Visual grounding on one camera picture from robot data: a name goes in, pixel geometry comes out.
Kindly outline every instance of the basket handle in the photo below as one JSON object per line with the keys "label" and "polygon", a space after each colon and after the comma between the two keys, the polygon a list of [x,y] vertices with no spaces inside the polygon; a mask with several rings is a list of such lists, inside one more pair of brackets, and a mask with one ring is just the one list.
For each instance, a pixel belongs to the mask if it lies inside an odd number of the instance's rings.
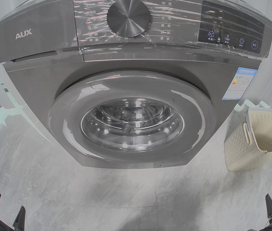
{"label": "basket handle", "polygon": [[247,142],[248,145],[250,145],[251,144],[251,138],[249,137],[247,123],[243,124],[243,129],[244,129],[244,134],[245,134],[246,142]]}

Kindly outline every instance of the energy label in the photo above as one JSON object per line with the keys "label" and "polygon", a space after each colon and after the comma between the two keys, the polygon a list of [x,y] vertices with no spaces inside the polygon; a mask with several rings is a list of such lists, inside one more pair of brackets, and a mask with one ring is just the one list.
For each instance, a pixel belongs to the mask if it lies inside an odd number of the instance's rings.
{"label": "energy label", "polygon": [[255,69],[239,67],[222,100],[240,99],[256,72]]}

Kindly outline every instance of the gray floor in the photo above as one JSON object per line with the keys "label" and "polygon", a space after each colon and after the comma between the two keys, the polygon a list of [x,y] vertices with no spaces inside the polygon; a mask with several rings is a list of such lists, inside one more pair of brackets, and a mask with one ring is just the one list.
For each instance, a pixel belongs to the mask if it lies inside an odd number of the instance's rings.
{"label": "gray floor", "polygon": [[29,230],[233,230],[264,228],[272,161],[226,168],[223,142],[234,112],[186,166],[81,167],[21,116],[0,125],[0,218],[12,225],[21,205]]}

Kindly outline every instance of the aux logo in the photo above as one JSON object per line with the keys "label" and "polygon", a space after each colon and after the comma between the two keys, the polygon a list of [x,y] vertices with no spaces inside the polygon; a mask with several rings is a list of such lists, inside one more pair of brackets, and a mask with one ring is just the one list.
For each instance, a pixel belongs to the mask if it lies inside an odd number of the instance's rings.
{"label": "aux logo", "polygon": [[22,37],[25,37],[25,36],[27,36],[27,35],[29,35],[29,34],[32,34],[32,33],[30,32],[30,30],[31,30],[31,29],[25,30],[25,31],[24,31],[24,34],[23,34],[23,32],[21,32],[21,34],[17,33],[15,39],[22,38]]}

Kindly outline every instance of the black display panel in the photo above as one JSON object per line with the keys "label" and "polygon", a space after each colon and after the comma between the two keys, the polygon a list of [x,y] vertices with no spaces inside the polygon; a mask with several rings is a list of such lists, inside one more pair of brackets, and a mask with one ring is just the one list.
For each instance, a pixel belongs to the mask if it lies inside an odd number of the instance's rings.
{"label": "black display panel", "polygon": [[229,45],[259,54],[264,24],[241,11],[203,1],[198,41]]}

